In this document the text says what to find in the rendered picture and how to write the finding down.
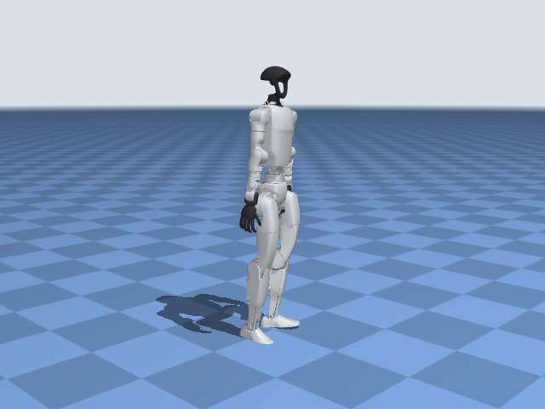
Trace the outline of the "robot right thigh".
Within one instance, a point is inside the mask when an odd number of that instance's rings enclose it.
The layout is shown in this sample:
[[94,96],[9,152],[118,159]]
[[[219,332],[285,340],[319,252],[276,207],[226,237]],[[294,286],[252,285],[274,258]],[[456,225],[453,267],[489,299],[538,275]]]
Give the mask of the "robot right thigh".
[[256,242],[258,258],[252,260],[258,262],[263,277],[265,270],[271,268],[278,248],[279,217],[278,206],[271,193],[266,192],[258,196],[255,204],[256,214],[263,217],[261,226],[256,227]]

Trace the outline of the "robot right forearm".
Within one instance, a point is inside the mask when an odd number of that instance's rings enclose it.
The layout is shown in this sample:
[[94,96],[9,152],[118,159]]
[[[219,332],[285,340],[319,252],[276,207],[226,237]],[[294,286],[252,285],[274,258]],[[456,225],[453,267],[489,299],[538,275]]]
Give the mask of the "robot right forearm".
[[246,184],[247,190],[245,193],[245,198],[248,201],[253,201],[255,193],[258,193],[261,188],[260,180],[263,168],[261,167],[261,165],[259,165],[260,160],[261,152],[259,150],[254,150],[251,153],[248,162],[249,176]]

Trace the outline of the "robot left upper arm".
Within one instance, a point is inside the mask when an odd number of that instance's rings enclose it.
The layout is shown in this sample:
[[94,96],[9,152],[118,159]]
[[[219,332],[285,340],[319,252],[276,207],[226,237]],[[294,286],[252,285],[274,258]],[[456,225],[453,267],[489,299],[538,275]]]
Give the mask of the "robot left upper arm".
[[[297,113],[296,113],[295,111],[293,111],[293,110],[291,110],[291,111],[292,111],[292,113],[293,113],[294,129],[295,129],[295,123],[296,123],[296,121],[297,121]],[[293,136],[294,136],[294,131],[293,131]],[[292,148],[291,148],[291,156],[290,156],[290,158],[294,158],[294,157],[295,157],[295,149],[292,147]]]

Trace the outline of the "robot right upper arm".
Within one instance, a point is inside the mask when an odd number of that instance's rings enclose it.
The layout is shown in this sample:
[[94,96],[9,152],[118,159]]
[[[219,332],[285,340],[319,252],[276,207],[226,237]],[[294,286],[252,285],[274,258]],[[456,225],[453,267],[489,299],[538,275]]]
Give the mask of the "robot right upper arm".
[[265,139],[265,128],[269,121],[269,109],[259,108],[250,112],[250,155],[254,150],[261,152],[259,164],[265,164],[268,161],[268,153],[262,149]]

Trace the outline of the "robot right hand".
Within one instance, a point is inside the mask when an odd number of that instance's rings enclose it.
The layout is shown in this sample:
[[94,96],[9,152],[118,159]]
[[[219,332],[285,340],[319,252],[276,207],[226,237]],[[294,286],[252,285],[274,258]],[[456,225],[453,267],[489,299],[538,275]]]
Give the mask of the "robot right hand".
[[[243,228],[244,231],[249,231],[249,233],[252,233],[252,231],[256,233],[256,230],[254,227],[255,219],[257,220],[259,226],[261,226],[261,222],[258,215],[256,214],[256,208],[255,208],[255,205],[257,205],[258,196],[259,194],[255,193],[253,201],[248,201],[245,199],[244,202],[246,203],[246,206],[242,209],[242,212],[241,212],[239,226]],[[243,224],[243,221],[244,221],[244,224]],[[246,222],[247,222],[247,227],[246,227]],[[250,231],[250,223],[251,223],[252,231]]]

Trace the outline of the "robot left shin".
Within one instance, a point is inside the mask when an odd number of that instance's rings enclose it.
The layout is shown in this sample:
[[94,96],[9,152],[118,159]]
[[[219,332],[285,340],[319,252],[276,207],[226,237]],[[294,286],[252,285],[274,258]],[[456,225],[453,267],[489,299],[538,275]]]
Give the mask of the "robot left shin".
[[[269,319],[278,318],[278,308],[280,307],[281,299],[284,294],[289,260],[290,259],[288,259],[287,266],[283,265],[280,269],[270,268],[270,279],[267,290],[269,293]],[[274,316],[275,310],[276,314]],[[270,315],[272,318],[270,318]]]

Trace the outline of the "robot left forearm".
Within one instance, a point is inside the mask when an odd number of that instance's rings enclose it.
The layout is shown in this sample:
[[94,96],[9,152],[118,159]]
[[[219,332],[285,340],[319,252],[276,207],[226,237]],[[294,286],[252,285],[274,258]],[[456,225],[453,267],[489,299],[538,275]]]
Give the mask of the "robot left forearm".
[[287,183],[287,185],[291,185],[292,187],[292,166],[293,166],[294,158],[290,159],[289,165],[281,166],[281,170],[284,170],[284,173],[282,173],[283,180]]

